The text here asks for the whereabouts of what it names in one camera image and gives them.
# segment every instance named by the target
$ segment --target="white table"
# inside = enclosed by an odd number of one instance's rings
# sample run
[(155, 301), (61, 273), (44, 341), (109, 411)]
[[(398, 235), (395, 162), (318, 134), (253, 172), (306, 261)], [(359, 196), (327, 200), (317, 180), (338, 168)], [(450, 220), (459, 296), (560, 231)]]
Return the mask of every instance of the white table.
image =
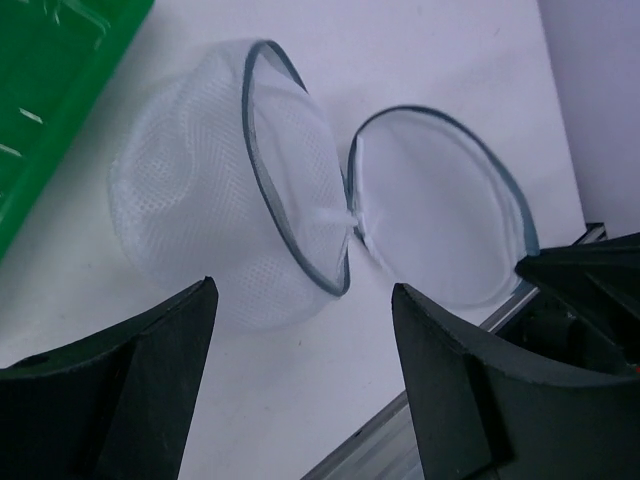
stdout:
[[(158, 0), (0, 269), (0, 363), (164, 300), (123, 257), (106, 178), (141, 87), (202, 43), (277, 40), (326, 108), (340, 153), (377, 110), (423, 103), (461, 119), (527, 195), (543, 245), (584, 223), (535, 0)], [(404, 388), (392, 282), (353, 243), (353, 286), (317, 318), (214, 332), (181, 479), (297, 479)], [(466, 312), (479, 322), (490, 309)]]

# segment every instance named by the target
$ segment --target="mesh net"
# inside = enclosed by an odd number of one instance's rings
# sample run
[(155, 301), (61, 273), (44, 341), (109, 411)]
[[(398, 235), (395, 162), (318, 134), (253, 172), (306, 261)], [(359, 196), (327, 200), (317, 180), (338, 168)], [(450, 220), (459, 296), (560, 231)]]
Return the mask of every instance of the mesh net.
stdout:
[(335, 143), (271, 42), (214, 46), (151, 95), (110, 202), (130, 260), (171, 291), (212, 276), (225, 323), (304, 320), (348, 288), (353, 221)]

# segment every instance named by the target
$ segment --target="green plastic tray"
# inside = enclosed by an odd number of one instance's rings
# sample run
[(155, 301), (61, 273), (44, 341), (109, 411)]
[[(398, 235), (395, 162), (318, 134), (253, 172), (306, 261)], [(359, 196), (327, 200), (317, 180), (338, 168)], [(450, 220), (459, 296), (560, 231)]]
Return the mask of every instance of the green plastic tray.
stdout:
[(0, 258), (153, 0), (0, 0)]

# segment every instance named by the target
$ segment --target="mesh laundry bag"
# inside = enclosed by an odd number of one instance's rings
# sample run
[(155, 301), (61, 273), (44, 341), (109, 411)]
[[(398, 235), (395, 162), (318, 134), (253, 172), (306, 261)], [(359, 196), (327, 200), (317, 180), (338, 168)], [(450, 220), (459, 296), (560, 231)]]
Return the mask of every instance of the mesh laundry bag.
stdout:
[(150, 95), (110, 203), (126, 255), (154, 281), (215, 278), (222, 322), (304, 320), (349, 287), (354, 220), (335, 143), (273, 42), (216, 45)]
[(421, 106), (371, 117), (349, 154), (348, 198), (369, 253), (397, 283), (449, 309), (493, 305), (539, 252), (524, 195), (463, 124)]

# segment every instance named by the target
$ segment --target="white wall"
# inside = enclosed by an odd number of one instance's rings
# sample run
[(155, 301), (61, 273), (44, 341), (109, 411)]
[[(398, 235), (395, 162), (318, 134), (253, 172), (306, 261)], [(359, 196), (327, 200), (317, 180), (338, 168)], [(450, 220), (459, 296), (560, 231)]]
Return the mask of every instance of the white wall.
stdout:
[(640, 1), (539, 0), (587, 221), (640, 230)]

